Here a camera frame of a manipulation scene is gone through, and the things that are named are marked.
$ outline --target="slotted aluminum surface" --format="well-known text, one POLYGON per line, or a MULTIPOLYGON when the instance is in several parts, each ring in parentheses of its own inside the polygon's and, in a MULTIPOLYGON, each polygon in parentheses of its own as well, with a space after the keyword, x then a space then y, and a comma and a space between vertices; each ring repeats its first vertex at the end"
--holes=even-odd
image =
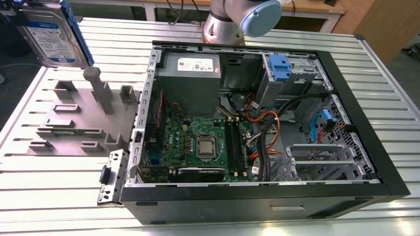
MULTIPOLYGON (((111 88, 141 89, 152 40, 201 42, 193 25, 84 18, 81 32, 111 88)), ((73 68, 41 69, 0 133, 0 232, 39 235, 420 235, 419 111, 368 46, 352 35, 273 30, 247 45, 332 53, 345 80, 407 182, 411 196, 335 220, 141 226, 124 207, 97 207, 99 173, 108 157, 27 156, 57 80, 87 88, 73 68)))

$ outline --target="blue cable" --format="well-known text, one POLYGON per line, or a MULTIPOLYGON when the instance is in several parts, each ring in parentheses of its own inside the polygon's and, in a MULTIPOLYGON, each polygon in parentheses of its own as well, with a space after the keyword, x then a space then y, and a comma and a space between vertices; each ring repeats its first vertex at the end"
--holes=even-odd
POLYGON ((315 133, 315 129, 316 129, 315 126, 316 126, 316 120, 317 120, 319 117, 324 117, 325 119, 328 119, 328 117, 327 117, 327 115, 324 113, 316 114, 313 119, 312 119, 312 123, 311 123, 311 137, 312 137, 313 143, 316 143, 316 140, 317 140, 316 133, 315 133))
POLYGON ((329 114, 329 111, 327 109, 323 110, 324 113, 320 113, 320 114, 316 114, 313 119, 312 119, 312 123, 311 123, 311 137, 312 137, 312 140, 313 140, 313 143, 316 143, 317 141, 317 137, 316 137, 316 133, 315 133, 315 126, 316 126, 316 120, 319 117, 324 117, 325 120, 329 120, 332 119, 333 122, 336 122, 336 118, 333 118, 329 114))

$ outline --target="floor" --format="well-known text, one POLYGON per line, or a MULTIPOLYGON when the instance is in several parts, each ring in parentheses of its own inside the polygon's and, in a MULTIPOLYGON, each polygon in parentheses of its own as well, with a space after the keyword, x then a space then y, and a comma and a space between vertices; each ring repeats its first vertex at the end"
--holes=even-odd
MULTIPOLYGON (((33 53, 20 58, 9 58, 0 52, 0 74, 7 79, 7 83, 0 85, 0 130, 37 73, 37 65, 33 53)), ((388 69, 420 107, 420 60, 401 52, 388 65, 388 69)))
POLYGON ((420 108, 420 59, 411 58, 407 52, 401 52, 388 65, 388 70, 420 108))

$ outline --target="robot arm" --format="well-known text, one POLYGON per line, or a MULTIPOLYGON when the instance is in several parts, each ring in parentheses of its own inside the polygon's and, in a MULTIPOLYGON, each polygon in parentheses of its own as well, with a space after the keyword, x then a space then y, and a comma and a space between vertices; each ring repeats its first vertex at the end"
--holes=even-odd
POLYGON ((204 41, 241 44, 244 34, 260 37, 276 26, 281 5, 276 0, 212 0, 204 24, 204 41))

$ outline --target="hard drive label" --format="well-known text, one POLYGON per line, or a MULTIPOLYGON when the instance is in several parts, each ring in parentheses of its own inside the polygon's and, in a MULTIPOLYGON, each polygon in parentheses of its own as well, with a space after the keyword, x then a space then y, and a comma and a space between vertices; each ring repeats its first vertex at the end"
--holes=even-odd
POLYGON ((64 63, 75 62, 76 59, 71 53, 67 43, 60 38, 63 36, 57 24, 29 22, 27 28, 41 48, 41 51, 51 60, 64 63))
POLYGON ((212 72, 212 59, 180 58, 177 60, 177 70, 212 72))

